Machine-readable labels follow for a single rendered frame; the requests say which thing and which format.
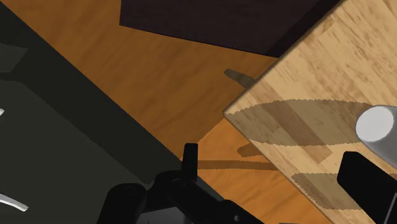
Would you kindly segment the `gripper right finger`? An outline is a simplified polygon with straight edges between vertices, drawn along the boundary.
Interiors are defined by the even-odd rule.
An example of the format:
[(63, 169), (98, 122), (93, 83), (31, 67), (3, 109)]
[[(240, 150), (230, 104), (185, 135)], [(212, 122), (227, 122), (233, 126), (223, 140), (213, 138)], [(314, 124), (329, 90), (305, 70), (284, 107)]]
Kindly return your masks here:
[(337, 182), (376, 224), (397, 224), (397, 180), (362, 154), (344, 152)]

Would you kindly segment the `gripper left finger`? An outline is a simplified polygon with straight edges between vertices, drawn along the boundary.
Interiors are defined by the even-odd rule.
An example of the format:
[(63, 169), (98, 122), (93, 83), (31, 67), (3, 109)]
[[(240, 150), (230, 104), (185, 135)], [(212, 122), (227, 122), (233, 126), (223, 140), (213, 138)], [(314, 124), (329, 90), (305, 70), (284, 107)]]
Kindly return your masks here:
[(186, 143), (180, 170), (157, 174), (146, 190), (138, 183), (112, 187), (96, 224), (137, 224), (140, 215), (176, 207), (192, 224), (264, 224), (231, 200), (218, 200), (197, 185), (198, 144)]

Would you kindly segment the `grey cylinder with white end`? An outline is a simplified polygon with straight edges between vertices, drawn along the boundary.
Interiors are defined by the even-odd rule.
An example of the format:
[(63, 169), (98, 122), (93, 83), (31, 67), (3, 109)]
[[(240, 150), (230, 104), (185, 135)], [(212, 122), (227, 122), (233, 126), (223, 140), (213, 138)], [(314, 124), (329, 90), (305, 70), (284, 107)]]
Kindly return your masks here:
[(376, 105), (362, 112), (355, 132), (370, 151), (397, 169), (397, 106)]

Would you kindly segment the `light wooden table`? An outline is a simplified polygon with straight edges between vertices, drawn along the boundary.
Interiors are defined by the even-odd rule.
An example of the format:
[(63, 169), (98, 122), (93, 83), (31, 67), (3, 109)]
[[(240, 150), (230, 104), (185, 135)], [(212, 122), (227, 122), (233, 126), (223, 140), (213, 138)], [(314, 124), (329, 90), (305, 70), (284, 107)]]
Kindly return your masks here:
[(343, 0), (224, 115), (334, 224), (375, 224), (337, 172), (356, 151), (397, 178), (354, 130), (377, 104), (397, 106), (397, 0)]

